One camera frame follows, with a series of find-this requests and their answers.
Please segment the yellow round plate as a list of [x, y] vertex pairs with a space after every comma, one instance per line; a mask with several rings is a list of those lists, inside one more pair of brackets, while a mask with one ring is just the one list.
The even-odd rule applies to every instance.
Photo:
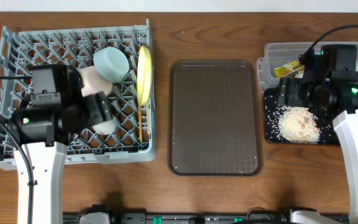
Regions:
[[139, 51], [137, 66], [137, 99], [139, 105], [145, 105], [150, 97], [152, 87], [152, 56], [146, 46], [142, 46]]

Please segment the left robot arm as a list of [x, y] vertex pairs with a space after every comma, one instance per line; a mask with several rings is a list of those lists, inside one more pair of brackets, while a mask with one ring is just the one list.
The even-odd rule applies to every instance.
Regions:
[[70, 135], [113, 119], [101, 91], [83, 96], [83, 79], [68, 65], [31, 71], [33, 92], [9, 118], [19, 179], [18, 223], [62, 223], [63, 170]]

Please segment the green orange snack wrapper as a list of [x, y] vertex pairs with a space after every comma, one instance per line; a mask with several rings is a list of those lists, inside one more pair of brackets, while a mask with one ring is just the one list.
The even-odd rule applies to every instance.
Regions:
[[283, 78], [302, 69], [304, 69], [304, 65], [302, 65], [299, 61], [292, 61], [282, 65], [281, 67], [275, 68], [273, 71], [277, 78]]

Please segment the light blue bowl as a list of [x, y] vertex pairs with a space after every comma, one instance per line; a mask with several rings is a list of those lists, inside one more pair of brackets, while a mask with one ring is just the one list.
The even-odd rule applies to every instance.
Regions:
[[115, 47], [106, 47], [93, 55], [98, 73], [111, 83], [120, 83], [129, 72], [126, 56]]

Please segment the white paper cup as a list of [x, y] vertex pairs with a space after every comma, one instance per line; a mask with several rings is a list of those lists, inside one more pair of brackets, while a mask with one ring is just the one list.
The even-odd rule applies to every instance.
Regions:
[[114, 119], [96, 119], [89, 124], [97, 134], [101, 135], [111, 134], [117, 128]]

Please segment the pink small bowl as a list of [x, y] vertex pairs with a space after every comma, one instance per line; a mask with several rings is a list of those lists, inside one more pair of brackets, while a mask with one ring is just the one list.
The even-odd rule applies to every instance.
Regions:
[[103, 92], [106, 96], [113, 89], [113, 84], [103, 78], [97, 71], [95, 66], [78, 69], [83, 79], [83, 88], [81, 89], [83, 96], [88, 96]]

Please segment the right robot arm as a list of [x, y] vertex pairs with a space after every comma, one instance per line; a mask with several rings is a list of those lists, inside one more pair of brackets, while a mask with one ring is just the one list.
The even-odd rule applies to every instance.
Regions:
[[357, 47], [331, 44], [320, 53], [310, 46], [299, 56], [302, 78], [281, 78], [278, 104], [327, 110], [342, 149], [350, 194], [350, 223], [358, 223], [358, 71]]

